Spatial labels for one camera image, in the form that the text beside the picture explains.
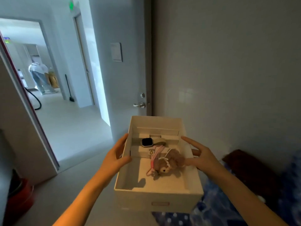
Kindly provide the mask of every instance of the plush toy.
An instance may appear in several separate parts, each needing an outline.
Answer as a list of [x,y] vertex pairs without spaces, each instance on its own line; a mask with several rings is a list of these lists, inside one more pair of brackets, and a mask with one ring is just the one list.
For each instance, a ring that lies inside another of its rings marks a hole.
[[164,146],[156,146],[155,154],[151,158],[150,170],[147,172],[147,176],[156,176],[164,173],[168,173],[172,169],[178,167],[184,167],[184,156],[180,154],[176,149],[169,149],[164,157],[158,158],[158,154],[164,150]]
[[154,169],[158,174],[168,173],[171,169],[184,167],[185,158],[176,149],[169,149],[164,157],[154,159]]

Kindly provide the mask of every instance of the floor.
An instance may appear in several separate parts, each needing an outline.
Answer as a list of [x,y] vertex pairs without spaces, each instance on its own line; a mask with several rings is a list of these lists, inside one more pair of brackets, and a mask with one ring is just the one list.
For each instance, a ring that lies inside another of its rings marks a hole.
[[[96,106],[79,108],[76,102],[63,100],[59,89],[56,94],[32,93],[42,103],[36,111],[46,137],[60,164],[61,170],[91,158],[112,146],[110,127],[101,119]],[[39,103],[29,95],[34,108]]]
[[[105,152],[94,156],[35,188],[36,202],[15,226],[52,225],[99,168]],[[116,177],[97,199],[85,226],[155,226],[150,212],[121,210],[114,198]]]

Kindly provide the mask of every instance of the white shirt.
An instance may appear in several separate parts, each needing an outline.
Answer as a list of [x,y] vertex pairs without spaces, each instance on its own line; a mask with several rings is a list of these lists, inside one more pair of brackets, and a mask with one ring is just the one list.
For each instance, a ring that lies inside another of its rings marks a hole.
[[28,67],[29,71],[36,71],[39,73],[48,73],[48,68],[46,65],[44,64],[39,64],[39,63],[32,63],[30,64],[30,66]]

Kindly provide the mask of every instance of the white box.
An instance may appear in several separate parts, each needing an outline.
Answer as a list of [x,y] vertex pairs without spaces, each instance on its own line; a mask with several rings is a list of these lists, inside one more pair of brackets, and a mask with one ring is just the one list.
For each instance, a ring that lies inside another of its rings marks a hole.
[[154,180],[146,176],[151,160],[139,147],[139,138],[161,135],[169,148],[176,148],[185,158],[192,158],[190,145],[180,137],[186,132],[182,119],[132,116],[129,136],[123,156],[132,156],[132,162],[122,167],[117,175],[115,194],[122,209],[140,211],[190,213],[203,196],[197,168],[187,166],[170,175]]

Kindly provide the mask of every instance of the logo on box insert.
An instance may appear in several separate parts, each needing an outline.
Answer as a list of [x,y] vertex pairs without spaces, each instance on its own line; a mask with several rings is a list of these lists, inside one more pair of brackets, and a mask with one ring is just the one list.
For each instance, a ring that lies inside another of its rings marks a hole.
[[152,156],[153,154],[155,154],[155,149],[149,149],[148,150],[148,155]]

